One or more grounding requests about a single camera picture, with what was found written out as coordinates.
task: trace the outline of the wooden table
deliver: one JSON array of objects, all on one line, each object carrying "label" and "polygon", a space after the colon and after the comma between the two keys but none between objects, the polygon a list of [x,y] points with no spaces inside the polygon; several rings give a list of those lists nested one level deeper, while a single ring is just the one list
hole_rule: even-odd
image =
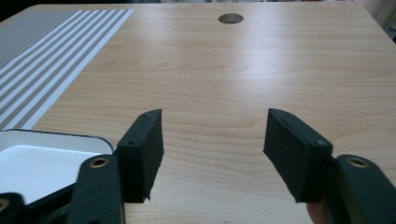
[{"label": "wooden table", "polygon": [[[135,11],[35,130],[117,144],[163,110],[152,200],[130,223],[307,223],[262,153],[267,110],[287,110],[396,184],[396,48],[353,3],[37,6]],[[223,24],[238,13],[244,20]]]}]

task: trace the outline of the table surface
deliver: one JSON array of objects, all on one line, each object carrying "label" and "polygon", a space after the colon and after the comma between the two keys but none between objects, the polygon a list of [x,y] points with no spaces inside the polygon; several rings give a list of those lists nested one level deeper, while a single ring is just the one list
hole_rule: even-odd
[{"label": "table surface", "polygon": [[[134,13],[34,127],[117,144],[163,110],[165,154],[131,223],[307,223],[262,153],[268,108],[300,117],[396,184],[396,48],[353,3],[36,6]],[[244,20],[223,24],[218,17]]]}]

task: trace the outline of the round hole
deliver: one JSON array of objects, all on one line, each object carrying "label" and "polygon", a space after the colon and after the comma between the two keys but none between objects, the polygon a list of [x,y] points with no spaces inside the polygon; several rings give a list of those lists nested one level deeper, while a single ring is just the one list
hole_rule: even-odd
[{"label": "round hole", "polygon": [[369,167],[369,163],[367,163],[367,161],[364,161],[362,159],[359,159],[357,157],[350,157],[347,159],[347,162],[349,162],[349,164],[359,167],[359,168],[367,168]]},{"label": "round hole", "polygon": [[91,161],[90,166],[92,168],[99,168],[102,166],[106,166],[107,164],[108,164],[107,158],[98,158],[98,159]]},{"label": "round hole", "polygon": [[326,145],[326,143],[325,143],[324,141],[322,141],[322,140],[317,140],[317,141],[315,141],[314,143],[315,143],[316,145],[320,145],[320,146]]},{"label": "round hole", "polygon": [[9,205],[8,199],[0,199],[0,212],[6,209]]},{"label": "round hole", "polygon": [[243,16],[236,13],[228,13],[219,17],[219,21],[224,24],[236,24],[244,19]]}]

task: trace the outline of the white stripe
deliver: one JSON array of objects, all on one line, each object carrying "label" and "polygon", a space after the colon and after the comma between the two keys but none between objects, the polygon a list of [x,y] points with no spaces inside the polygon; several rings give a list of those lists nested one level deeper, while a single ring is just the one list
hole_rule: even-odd
[{"label": "white stripe", "polygon": [[76,67],[74,71],[64,80],[64,82],[58,87],[58,89],[47,99],[47,101],[26,121],[22,126],[23,129],[32,129],[38,120],[47,112],[50,106],[61,96],[66,88],[73,82],[78,76],[82,69],[90,62],[95,54],[102,48],[102,46],[110,39],[111,36],[122,26],[122,24],[128,19],[128,17],[134,12],[133,9],[129,9],[127,13],[119,20],[119,22],[113,26],[113,28],[104,36],[104,38],[95,46],[89,55]]},{"label": "white stripe", "polygon": [[[79,19],[81,19],[85,14],[87,14],[88,12],[84,12]],[[83,22],[87,21],[90,17],[92,17],[92,15],[89,15]],[[70,23],[70,25],[74,25],[76,22],[78,22],[78,20]],[[20,74],[18,74],[17,78],[14,78],[12,81],[10,81],[2,90],[0,90],[0,95],[3,95],[9,88],[11,88],[16,82],[18,82],[19,80],[21,80],[22,78],[25,78],[25,76],[28,76],[28,78],[26,78],[23,83],[15,90],[13,90],[14,94],[10,94],[6,99],[10,99],[10,97],[12,98],[16,93],[15,92],[19,92],[24,86],[26,86],[32,79],[35,78],[35,76],[37,74],[39,74],[39,72],[41,72],[42,70],[44,70],[48,64],[50,64],[52,61],[48,60],[48,61],[43,61],[45,59],[45,57],[47,57],[49,54],[51,54],[57,47],[59,47],[60,45],[62,45],[64,43],[64,41],[67,40],[67,38],[72,35],[80,26],[82,25],[82,23],[80,23],[78,26],[76,26],[71,32],[69,32],[67,35],[65,35],[60,41],[58,41],[54,46],[52,46],[52,48],[48,49],[47,51],[45,51],[40,57],[38,57],[37,59],[35,59],[33,62],[32,59],[36,56],[36,53],[32,54],[31,56],[29,56],[27,59],[25,59],[22,63],[20,63],[17,67],[15,67],[14,69],[12,69],[12,71],[9,72],[9,75],[12,76],[15,72],[17,72],[20,68],[22,68],[25,64],[29,63],[30,65],[23,70]],[[61,32],[60,35],[63,34],[68,27],[64,28]],[[54,38],[51,39],[51,41],[49,41],[45,46],[43,46],[41,48],[41,50],[46,49],[47,46],[52,43],[53,41],[55,41],[55,39],[59,37],[59,35],[56,35]],[[35,70],[35,72],[33,74],[29,74],[34,68],[35,66],[37,66],[38,64],[41,64],[41,66]]]},{"label": "white stripe", "polygon": [[[4,100],[5,102],[7,102],[7,101],[9,101],[10,99],[12,99],[12,97],[14,96],[14,95],[16,95],[16,94],[18,94],[20,91],[21,91],[21,89],[24,87],[24,86],[26,86],[34,77],[36,77],[42,70],[44,70],[46,67],[48,67],[48,65],[50,64],[50,63],[52,63],[59,55],[61,55],[62,53],[64,53],[64,51],[67,49],[67,48],[69,48],[69,46],[71,46],[71,44],[73,44],[73,42],[76,40],[76,39],[78,39],[81,35],[83,35],[84,34],[84,32],[86,31],[86,30],[88,30],[89,28],[90,28],[90,26],[92,26],[98,19],[99,19],[99,17],[102,15],[102,14],[104,14],[105,12],[104,11],[101,11],[100,13],[99,13],[99,16],[97,16],[97,17],[95,17],[92,21],[90,21],[88,24],[87,24],[87,26],[86,27],[84,27],[84,29],[82,29],[79,33],[77,33],[76,35],[74,35],[73,36],[73,38],[71,38],[70,40],[68,40],[68,42],[66,42],[66,44],[64,44],[63,46],[62,46],[62,48],[60,49],[60,50],[58,50],[54,55],[52,55],[51,56],[51,58],[49,58],[47,61],[45,61],[45,62],[43,62],[43,64],[37,69],[37,70],[35,70],[34,72],[33,72],[33,74],[32,75],[30,75],[25,81],[23,81],[23,83],[18,87],[18,88],[16,88],[8,97],[6,97],[6,99]],[[95,24],[95,30],[97,29],[97,27],[100,25],[100,24],[102,24],[103,23],[103,21],[101,21],[100,23],[98,23],[98,24]],[[48,76],[50,76],[54,71],[55,71],[55,69],[56,68],[58,68],[64,61],[66,61],[67,60],[67,58],[78,48],[78,47],[80,47],[80,45],[83,43],[83,41],[86,39],[86,37],[84,38],[82,38],[81,40],[79,40],[78,41],[78,43],[75,45],[75,46],[73,46],[73,48],[72,49],[70,49],[69,51],[67,51],[66,52],[66,54],[62,57],[62,59],[61,60],[59,60],[58,62],[56,62],[56,64],[55,65],[53,65],[50,69],[49,69],[49,71],[47,71],[44,75],[43,75],[43,77],[41,77],[28,91],[26,91],[24,94],[23,94],[23,96],[21,96],[12,106],[10,106],[7,110],[6,110],[6,112],[4,113],[4,114],[2,114],[2,115],[0,115],[0,120],[4,120],[4,119],[6,119],[7,117],[8,117],[8,115],[10,115],[35,89],[37,89],[37,87],[41,84],[41,83],[43,83],[47,78],[48,78]]]},{"label": "white stripe", "polygon": [[[6,127],[6,129],[9,129],[13,126],[15,126],[20,119],[23,118],[23,116],[25,116],[25,114],[27,114],[29,112],[29,110],[35,106],[35,104],[43,97],[43,95],[56,83],[57,80],[59,80],[60,77],[62,77],[64,75],[64,73],[73,66],[73,64],[85,53],[85,51],[87,51],[89,49],[89,47],[94,44],[94,42],[96,41],[96,39],[98,39],[100,37],[100,35],[108,28],[108,26],[114,22],[114,20],[122,13],[123,10],[120,10],[116,16],[114,16],[90,41],[87,45],[85,45],[83,47],[82,50],[80,50],[78,52],[78,54],[60,71],[60,73],[58,74],[58,76],[56,78],[54,78],[51,82],[48,83],[48,85],[41,90],[41,92],[34,98],[34,100],[32,100],[19,114],[18,116],[16,116]],[[97,30],[100,25],[109,17],[109,15],[106,15],[106,17],[101,20],[100,23],[98,23],[92,30],[90,30],[90,32],[85,35],[84,39],[81,39],[78,43],[78,46],[81,45],[85,39],[87,39],[92,33],[93,31]]]},{"label": "white stripe", "polygon": [[[69,19],[67,19],[66,21],[62,22],[59,26],[57,26],[53,31],[51,31],[49,34],[45,35],[41,40],[39,40],[37,43],[35,43],[32,47],[30,47],[29,49],[27,49],[24,53],[20,54],[18,57],[16,57],[15,59],[11,60],[4,68],[0,69],[0,74],[2,74],[4,71],[6,71],[8,68],[10,68],[12,65],[14,65],[14,63],[16,63],[20,58],[24,57],[26,54],[30,53],[31,51],[35,51],[35,56],[42,51],[42,49],[39,50],[35,50],[40,44],[42,44],[44,41],[46,41],[47,39],[50,38],[50,36],[52,36],[55,33],[58,33],[58,31],[60,29],[62,29],[63,26],[65,26],[66,24],[68,24],[71,20],[73,20],[78,14],[80,14],[82,11],[79,10],[76,13],[74,13]],[[5,77],[1,77],[0,78],[0,82],[3,81],[3,79],[5,79]]]}]

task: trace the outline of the light wood surface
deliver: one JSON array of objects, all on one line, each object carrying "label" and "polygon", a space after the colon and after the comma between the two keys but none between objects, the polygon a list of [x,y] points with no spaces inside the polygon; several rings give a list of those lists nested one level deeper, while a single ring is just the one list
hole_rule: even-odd
[{"label": "light wood surface", "polygon": [[[267,110],[287,110],[396,184],[396,48],[353,3],[36,6],[134,8],[36,130],[117,144],[163,110],[152,200],[129,223],[309,223],[262,153]],[[218,22],[239,13],[241,23]]]}]

